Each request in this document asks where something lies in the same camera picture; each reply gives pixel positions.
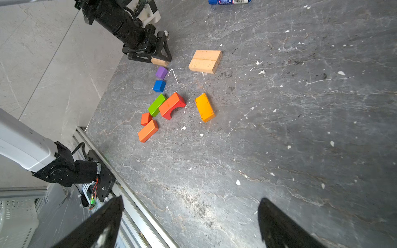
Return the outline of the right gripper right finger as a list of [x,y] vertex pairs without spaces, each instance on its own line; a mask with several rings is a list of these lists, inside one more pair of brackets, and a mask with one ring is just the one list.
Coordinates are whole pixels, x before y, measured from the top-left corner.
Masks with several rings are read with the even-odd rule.
[[261,199],[258,206],[258,225],[268,248],[324,247],[267,198]]

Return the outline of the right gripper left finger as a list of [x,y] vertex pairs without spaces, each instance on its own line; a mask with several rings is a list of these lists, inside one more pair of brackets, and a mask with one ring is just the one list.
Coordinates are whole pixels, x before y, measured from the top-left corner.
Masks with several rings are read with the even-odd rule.
[[114,197],[54,245],[55,248],[114,248],[124,211],[123,198]]

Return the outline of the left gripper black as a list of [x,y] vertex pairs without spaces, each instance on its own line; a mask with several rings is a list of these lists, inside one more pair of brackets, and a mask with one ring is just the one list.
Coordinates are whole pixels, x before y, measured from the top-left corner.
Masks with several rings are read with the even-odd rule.
[[151,63],[152,57],[171,62],[172,56],[166,34],[149,24],[142,27],[142,21],[127,7],[131,1],[76,1],[75,8],[82,11],[85,23],[94,21],[112,33],[123,43],[122,52],[131,61]]

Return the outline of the natural wood block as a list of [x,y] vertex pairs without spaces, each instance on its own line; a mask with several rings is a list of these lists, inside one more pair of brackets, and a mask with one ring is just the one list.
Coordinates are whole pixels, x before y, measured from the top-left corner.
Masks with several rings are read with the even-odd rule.
[[193,56],[194,59],[216,61],[218,64],[220,64],[222,57],[222,51],[215,50],[196,50]]
[[169,62],[152,57],[151,63],[157,66],[168,67]]
[[201,60],[193,58],[189,64],[189,69],[195,72],[215,74],[219,63],[211,60]]

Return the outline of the red arch block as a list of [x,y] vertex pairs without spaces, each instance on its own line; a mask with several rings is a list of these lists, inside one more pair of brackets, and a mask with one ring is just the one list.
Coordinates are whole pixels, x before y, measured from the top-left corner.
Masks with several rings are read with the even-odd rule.
[[162,105],[159,107],[160,114],[163,118],[167,120],[171,120],[171,113],[179,107],[185,107],[185,100],[181,95],[175,92],[170,98],[168,98]]

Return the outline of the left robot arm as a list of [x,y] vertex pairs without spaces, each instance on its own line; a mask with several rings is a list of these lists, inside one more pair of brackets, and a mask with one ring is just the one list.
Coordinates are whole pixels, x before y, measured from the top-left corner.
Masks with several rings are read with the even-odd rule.
[[[157,32],[154,26],[161,18],[155,1],[75,1],[74,6],[82,11],[85,23],[97,22],[119,39],[129,60],[157,65],[171,62],[167,33]],[[75,153],[1,110],[1,155],[34,177],[64,187],[110,180],[112,173],[104,162],[86,153],[83,160],[75,160]]]

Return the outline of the purple cube block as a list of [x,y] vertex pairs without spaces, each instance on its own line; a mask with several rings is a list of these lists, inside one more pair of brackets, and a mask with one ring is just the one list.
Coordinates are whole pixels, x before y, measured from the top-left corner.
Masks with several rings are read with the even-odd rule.
[[168,69],[165,67],[160,66],[156,72],[156,77],[158,79],[164,80],[166,75],[168,74]]

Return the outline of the blue cube block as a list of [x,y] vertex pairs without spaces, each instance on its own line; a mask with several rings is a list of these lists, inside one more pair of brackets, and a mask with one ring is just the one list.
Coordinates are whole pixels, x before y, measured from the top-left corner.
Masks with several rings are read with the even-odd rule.
[[158,93],[163,93],[166,86],[165,80],[157,80],[154,84],[153,90]]

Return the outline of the green rectangular block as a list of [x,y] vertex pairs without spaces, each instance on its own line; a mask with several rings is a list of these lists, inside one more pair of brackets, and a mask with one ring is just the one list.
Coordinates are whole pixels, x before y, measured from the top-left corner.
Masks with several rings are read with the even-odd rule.
[[167,100],[167,97],[160,94],[157,99],[150,105],[148,111],[152,117],[156,117],[160,113],[160,106]]

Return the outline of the small red cube block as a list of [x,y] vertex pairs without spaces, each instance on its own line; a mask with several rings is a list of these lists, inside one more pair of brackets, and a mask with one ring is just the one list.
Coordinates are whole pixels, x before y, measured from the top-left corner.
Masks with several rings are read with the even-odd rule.
[[141,125],[146,126],[152,119],[153,119],[153,117],[151,116],[150,113],[142,114],[142,116],[141,116]]

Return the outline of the orange rectangular block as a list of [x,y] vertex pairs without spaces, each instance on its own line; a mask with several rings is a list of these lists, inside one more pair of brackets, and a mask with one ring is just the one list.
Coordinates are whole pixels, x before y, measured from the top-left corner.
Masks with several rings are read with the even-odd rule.
[[155,120],[151,120],[142,130],[138,133],[140,142],[146,142],[150,137],[153,136],[159,130],[158,124]]

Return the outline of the yellow-orange rectangular block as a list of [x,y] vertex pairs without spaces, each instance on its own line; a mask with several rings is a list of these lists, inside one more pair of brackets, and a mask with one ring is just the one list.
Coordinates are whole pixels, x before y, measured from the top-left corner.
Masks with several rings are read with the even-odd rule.
[[195,99],[197,109],[203,122],[207,123],[216,117],[215,112],[206,94],[202,94]]

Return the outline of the blue marker pen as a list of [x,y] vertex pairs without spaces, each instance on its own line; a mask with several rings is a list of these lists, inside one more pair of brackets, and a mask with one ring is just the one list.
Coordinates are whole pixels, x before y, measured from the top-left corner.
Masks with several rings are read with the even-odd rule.
[[210,5],[235,5],[235,4],[248,4],[251,0],[208,0]]

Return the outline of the aluminium mounting rail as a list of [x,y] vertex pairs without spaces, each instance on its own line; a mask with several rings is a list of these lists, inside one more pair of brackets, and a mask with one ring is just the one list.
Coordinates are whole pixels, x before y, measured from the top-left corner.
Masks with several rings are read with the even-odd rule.
[[75,144],[84,142],[87,149],[93,150],[96,156],[103,161],[104,165],[115,176],[113,187],[108,189],[109,195],[103,201],[97,200],[97,205],[94,207],[93,212],[113,197],[121,196],[123,198],[124,210],[116,247],[178,248],[179,245],[176,241],[130,189],[109,161],[101,154],[82,127],[76,128],[73,138]]

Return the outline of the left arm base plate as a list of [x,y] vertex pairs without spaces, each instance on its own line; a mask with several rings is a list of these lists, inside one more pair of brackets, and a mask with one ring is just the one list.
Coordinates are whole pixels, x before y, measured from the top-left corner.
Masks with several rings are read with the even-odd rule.
[[98,179],[95,179],[89,184],[82,184],[81,186],[81,196],[84,196],[87,200],[87,207],[93,209],[98,202],[103,203],[109,196],[116,179],[95,151],[90,150],[87,156],[89,161],[100,162],[101,164],[101,170],[97,177]]

